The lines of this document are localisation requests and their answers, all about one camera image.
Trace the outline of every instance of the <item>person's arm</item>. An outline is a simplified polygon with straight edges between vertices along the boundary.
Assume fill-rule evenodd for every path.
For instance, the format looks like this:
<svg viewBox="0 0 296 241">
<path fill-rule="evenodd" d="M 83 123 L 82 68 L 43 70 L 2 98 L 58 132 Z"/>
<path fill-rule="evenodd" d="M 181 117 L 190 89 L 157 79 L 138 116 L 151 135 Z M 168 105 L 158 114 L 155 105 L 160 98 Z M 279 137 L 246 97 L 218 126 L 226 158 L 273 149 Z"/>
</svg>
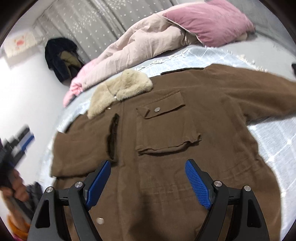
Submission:
<svg viewBox="0 0 296 241">
<path fill-rule="evenodd" d="M 22 202 L 29 199 L 29 195 L 26 191 L 26 186 L 23 184 L 23 180 L 17 170 L 13 170 L 14 181 L 12 183 L 13 191 L 7 187 L 0 187 L 2 191 L 2 198 L 6 204 L 10 214 L 8 216 L 8 224 L 15 236 L 21 238 L 22 240 L 27 240 L 30 225 L 27 224 L 22 217 L 18 209 L 11 203 L 10 198 L 14 195 L 15 198 Z"/>
</svg>

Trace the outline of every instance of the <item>orange sleeve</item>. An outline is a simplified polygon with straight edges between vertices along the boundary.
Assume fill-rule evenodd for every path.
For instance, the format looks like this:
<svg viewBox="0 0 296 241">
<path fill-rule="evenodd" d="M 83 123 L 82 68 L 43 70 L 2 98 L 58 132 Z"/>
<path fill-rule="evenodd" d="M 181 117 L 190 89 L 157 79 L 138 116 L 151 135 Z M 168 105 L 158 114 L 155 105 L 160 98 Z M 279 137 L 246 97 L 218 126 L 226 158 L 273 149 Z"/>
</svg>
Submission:
<svg viewBox="0 0 296 241">
<path fill-rule="evenodd" d="M 10 216 L 8 216 L 7 219 L 8 219 L 8 225 L 9 225 L 9 227 L 11 228 L 13 234 L 16 235 L 16 236 L 18 236 L 20 239 L 26 241 L 27 238 L 28 238 L 28 233 L 25 233 L 25 232 L 19 230 L 19 229 L 14 225 L 14 223 L 12 222 Z M 30 225 L 27 224 L 27 223 L 25 223 L 25 225 L 26 225 L 26 227 L 27 227 L 28 230 L 29 230 Z"/>
</svg>

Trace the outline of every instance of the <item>blue gripper pad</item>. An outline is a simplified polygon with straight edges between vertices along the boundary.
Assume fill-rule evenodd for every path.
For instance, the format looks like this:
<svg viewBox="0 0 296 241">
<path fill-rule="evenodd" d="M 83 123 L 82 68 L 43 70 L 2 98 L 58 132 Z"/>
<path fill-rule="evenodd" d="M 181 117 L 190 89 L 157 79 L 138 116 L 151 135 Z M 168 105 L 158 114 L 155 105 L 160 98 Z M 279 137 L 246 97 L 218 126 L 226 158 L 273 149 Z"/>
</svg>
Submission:
<svg viewBox="0 0 296 241">
<path fill-rule="evenodd" d="M 87 193 L 85 207 L 88 211 L 91 209 L 91 207 L 97 204 L 110 174 L 111 163 L 107 161 L 102 167 L 101 171 L 98 173 L 97 177 L 95 178 Z"/>
<path fill-rule="evenodd" d="M 185 173 L 199 203 L 209 210 L 212 206 L 209 198 L 209 190 L 189 160 L 185 164 Z"/>
</svg>

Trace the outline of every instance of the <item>gray curtain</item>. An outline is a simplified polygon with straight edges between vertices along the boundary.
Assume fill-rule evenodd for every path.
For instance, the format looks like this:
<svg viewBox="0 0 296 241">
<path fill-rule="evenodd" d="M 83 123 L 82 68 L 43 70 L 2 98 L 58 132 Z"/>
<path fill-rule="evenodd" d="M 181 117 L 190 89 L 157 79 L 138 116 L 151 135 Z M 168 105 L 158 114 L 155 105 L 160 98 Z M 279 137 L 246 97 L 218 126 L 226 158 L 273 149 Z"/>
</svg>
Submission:
<svg viewBox="0 0 296 241">
<path fill-rule="evenodd" d="M 56 0 L 34 28 L 45 39 L 71 39 L 82 60 L 88 62 L 134 23 L 171 6 L 170 0 Z"/>
</svg>

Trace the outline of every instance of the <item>white wall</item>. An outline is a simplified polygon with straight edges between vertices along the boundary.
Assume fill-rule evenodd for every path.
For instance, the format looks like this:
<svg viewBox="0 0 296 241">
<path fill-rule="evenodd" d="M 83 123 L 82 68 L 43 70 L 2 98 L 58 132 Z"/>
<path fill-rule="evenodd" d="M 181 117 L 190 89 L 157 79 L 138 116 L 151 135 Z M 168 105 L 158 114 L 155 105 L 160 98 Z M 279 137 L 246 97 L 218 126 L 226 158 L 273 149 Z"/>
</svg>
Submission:
<svg viewBox="0 0 296 241">
<path fill-rule="evenodd" d="M 44 48 L 34 47 L 10 67 L 0 58 L 0 138 L 10 138 L 28 124 L 35 141 L 18 166 L 25 184 L 33 183 L 39 160 L 52 134 L 52 127 L 62 110 L 62 99 L 68 90 L 44 58 Z M 0 201 L 0 216 L 6 223 L 7 209 Z"/>
<path fill-rule="evenodd" d="M 47 9 L 55 0 L 38 0 L 13 26 L 10 33 L 21 31 L 31 27 L 35 20 Z"/>
</svg>

